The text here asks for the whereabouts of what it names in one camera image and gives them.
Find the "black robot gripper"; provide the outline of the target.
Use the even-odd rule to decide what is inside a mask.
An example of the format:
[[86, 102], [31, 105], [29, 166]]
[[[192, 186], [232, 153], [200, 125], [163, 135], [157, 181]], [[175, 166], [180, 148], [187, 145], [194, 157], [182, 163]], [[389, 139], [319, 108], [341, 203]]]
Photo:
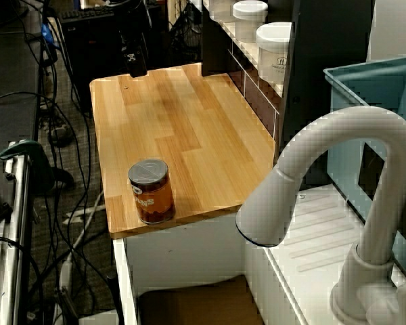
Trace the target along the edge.
[[148, 51], [145, 45], [144, 33], [150, 29], [148, 12], [118, 12], [116, 23], [122, 41], [122, 57], [128, 73], [132, 77], [142, 77], [148, 73]]

